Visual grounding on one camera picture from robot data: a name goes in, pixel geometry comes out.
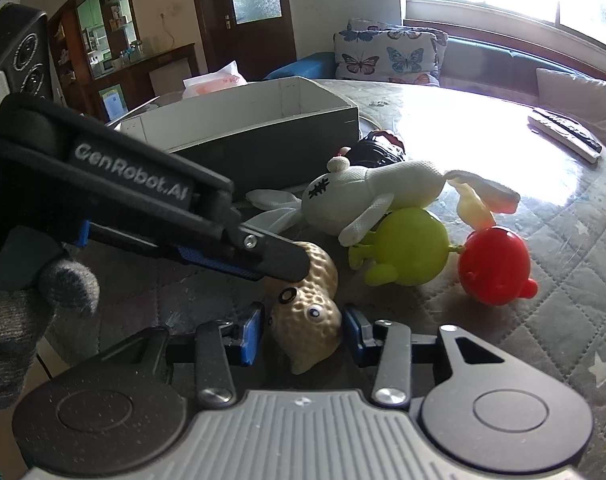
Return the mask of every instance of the wooden door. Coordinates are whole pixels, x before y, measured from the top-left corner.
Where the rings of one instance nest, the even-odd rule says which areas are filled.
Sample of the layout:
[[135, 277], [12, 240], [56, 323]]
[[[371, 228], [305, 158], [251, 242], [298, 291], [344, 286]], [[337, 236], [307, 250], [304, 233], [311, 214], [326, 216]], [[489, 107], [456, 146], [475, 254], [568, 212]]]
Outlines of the wooden door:
[[289, 0], [194, 0], [210, 72], [236, 60], [250, 81], [296, 60]]

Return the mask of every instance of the green toy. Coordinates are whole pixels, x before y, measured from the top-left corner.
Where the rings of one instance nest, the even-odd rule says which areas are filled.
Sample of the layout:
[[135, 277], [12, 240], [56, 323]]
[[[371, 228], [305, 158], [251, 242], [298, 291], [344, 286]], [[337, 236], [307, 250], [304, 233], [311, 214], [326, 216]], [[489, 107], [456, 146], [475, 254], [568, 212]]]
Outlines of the green toy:
[[445, 267], [448, 254], [462, 250], [449, 243], [448, 232], [435, 215], [408, 207], [387, 215], [376, 231], [349, 248], [348, 258], [353, 270], [368, 258], [376, 262], [365, 274], [368, 285], [414, 286], [435, 278]]

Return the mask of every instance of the round table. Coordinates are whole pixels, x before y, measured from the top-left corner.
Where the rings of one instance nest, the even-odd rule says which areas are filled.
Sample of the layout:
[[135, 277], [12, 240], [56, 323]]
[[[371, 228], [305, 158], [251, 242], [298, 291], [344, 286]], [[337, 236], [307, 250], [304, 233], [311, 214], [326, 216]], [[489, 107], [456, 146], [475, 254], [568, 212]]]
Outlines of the round table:
[[[518, 191], [522, 200], [516, 213], [496, 219], [526, 240], [539, 291], [532, 300], [482, 306], [458, 283], [455, 254], [425, 285], [370, 288], [363, 270], [349, 269], [347, 251], [336, 238], [308, 226], [284, 235], [314, 242], [330, 253], [339, 269], [339, 306], [355, 303], [370, 319], [393, 319], [419, 333], [457, 324], [576, 389], [595, 417], [580, 470], [587, 478], [606, 480], [606, 148], [598, 165], [590, 166], [530, 131], [528, 107], [495, 98], [425, 86], [321, 83], [352, 99], [382, 128], [400, 134], [409, 158], [430, 160], [441, 171], [471, 171]], [[447, 185], [427, 209], [446, 225], [452, 243], [459, 244], [470, 228], [456, 214], [457, 199]], [[205, 320], [238, 316], [251, 301], [264, 297], [260, 282], [97, 243], [80, 259], [98, 276], [99, 316], [81, 321], [60, 315], [48, 333], [71, 362], [150, 325], [191, 332]], [[339, 349], [302, 376], [281, 370], [270, 378], [265, 372], [264, 384], [346, 387], [362, 378], [355, 378], [344, 361]]]

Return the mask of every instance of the white plush bunny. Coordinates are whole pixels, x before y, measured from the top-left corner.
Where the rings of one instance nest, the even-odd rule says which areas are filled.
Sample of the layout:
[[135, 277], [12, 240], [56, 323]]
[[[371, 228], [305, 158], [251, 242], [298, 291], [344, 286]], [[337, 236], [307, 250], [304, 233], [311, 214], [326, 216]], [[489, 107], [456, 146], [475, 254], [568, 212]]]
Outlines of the white plush bunny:
[[458, 215], [475, 230], [495, 224], [492, 211], [511, 214], [520, 201], [518, 193], [497, 182], [467, 171], [443, 175], [423, 160], [364, 168], [350, 167], [347, 158], [335, 156], [327, 163], [327, 170], [329, 173], [307, 186], [302, 200], [284, 191], [249, 192], [247, 200], [265, 212], [247, 223], [279, 233], [305, 218], [349, 247], [359, 243], [388, 211], [434, 202], [447, 181], [461, 196]]

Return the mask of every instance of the white cardboard box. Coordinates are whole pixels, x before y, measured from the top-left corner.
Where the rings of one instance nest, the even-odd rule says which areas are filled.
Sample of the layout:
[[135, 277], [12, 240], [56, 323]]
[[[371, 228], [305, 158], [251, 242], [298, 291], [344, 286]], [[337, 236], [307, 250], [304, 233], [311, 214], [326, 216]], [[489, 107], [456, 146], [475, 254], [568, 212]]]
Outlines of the white cardboard box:
[[185, 100], [168, 94], [115, 126], [230, 178], [237, 196], [310, 182], [342, 146], [359, 139], [356, 105], [302, 77]]

